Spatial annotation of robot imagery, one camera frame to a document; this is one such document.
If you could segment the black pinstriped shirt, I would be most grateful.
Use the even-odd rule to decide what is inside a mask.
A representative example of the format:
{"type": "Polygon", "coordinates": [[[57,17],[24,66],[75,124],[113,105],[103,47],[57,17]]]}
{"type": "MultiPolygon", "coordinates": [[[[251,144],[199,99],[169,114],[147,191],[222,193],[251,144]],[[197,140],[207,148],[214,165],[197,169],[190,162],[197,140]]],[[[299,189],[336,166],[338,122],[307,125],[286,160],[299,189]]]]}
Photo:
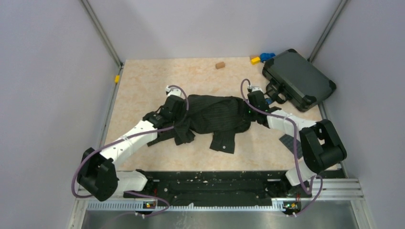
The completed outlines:
{"type": "Polygon", "coordinates": [[[212,134],[211,150],[233,154],[235,135],[251,126],[247,105],[233,96],[189,95],[189,110],[183,108],[175,127],[147,143],[148,146],[174,139],[176,145],[190,143],[195,134],[212,134]]]}

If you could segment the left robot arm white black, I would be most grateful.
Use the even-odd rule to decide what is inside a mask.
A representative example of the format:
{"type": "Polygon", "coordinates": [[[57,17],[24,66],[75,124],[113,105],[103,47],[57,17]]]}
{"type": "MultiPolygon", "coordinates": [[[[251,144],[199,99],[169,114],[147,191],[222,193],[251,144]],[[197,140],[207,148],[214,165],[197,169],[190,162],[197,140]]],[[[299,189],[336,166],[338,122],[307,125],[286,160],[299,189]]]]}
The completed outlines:
{"type": "Polygon", "coordinates": [[[120,167],[143,146],[156,140],[159,134],[174,129],[189,109],[187,95],[180,88],[169,86],[166,101],[157,111],[147,113],[127,133],[100,149],[87,149],[76,170],[72,184],[79,184],[90,197],[105,201],[117,191],[142,191],[148,178],[133,171],[118,175],[120,167]]]}

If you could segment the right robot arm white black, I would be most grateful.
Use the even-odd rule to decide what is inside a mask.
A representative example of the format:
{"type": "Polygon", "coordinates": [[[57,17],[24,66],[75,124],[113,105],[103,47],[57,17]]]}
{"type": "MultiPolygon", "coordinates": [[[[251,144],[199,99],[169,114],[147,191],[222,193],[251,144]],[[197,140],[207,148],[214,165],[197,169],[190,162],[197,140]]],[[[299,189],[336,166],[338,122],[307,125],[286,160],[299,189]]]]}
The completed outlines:
{"type": "Polygon", "coordinates": [[[347,158],[346,149],[333,125],[328,119],[313,121],[300,118],[281,108],[269,107],[260,87],[248,85],[247,95],[243,95],[250,113],[257,122],[292,137],[295,166],[283,176],[286,189],[300,187],[310,194],[312,181],[321,172],[347,158]]]}

